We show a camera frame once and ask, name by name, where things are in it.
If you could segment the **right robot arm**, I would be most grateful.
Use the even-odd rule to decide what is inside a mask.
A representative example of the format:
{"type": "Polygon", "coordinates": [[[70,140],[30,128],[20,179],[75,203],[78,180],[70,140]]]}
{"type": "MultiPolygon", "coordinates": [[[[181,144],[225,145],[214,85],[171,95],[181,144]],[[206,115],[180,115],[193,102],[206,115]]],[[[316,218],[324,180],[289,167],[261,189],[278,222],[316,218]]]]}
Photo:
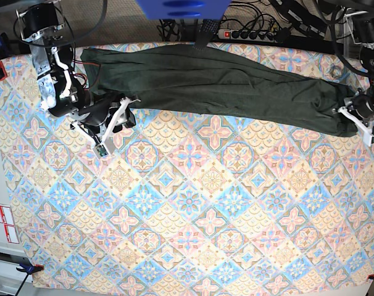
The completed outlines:
{"type": "Polygon", "coordinates": [[[17,11],[14,33],[31,51],[41,108],[50,116],[68,116],[73,129],[92,137],[118,133],[136,125],[131,101],[121,93],[95,95],[87,78],[75,71],[74,41],[61,35],[70,25],[57,1],[45,1],[17,11]]]}

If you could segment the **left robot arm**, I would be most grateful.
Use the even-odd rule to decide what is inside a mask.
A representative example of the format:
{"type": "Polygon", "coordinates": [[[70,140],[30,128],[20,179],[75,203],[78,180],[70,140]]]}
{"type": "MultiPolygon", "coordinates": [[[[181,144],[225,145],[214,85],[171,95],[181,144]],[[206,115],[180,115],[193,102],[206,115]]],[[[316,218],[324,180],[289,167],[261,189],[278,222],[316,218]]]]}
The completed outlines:
{"type": "Polygon", "coordinates": [[[361,46],[359,60],[367,70],[369,88],[352,100],[351,113],[362,120],[374,117],[374,13],[352,10],[345,15],[354,44],[361,46]]]}

